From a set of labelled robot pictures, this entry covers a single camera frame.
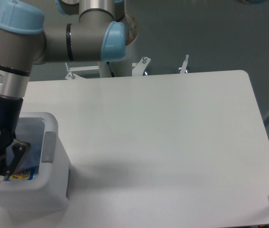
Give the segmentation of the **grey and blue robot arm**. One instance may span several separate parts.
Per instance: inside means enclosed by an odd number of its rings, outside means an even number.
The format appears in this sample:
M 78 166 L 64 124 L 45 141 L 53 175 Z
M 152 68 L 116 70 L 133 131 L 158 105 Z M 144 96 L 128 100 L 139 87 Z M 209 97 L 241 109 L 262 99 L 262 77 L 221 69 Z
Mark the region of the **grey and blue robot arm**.
M 115 61 L 126 52 L 116 0 L 58 0 L 77 24 L 44 28 L 44 13 L 20 0 L 0 0 L 0 182 L 12 175 L 30 144 L 16 139 L 23 98 L 34 64 Z

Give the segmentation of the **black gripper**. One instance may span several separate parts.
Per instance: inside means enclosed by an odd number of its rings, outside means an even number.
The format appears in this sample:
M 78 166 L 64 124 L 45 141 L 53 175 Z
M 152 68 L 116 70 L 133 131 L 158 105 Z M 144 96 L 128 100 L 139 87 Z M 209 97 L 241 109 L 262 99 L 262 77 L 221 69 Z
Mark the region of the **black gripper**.
M 29 142 L 20 142 L 15 138 L 23 99 L 0 96 L 0 182 L 17 171 L 27 158 L 31 149 Z M 13 159 L 7 164 L 6 148 L 12 143 Z

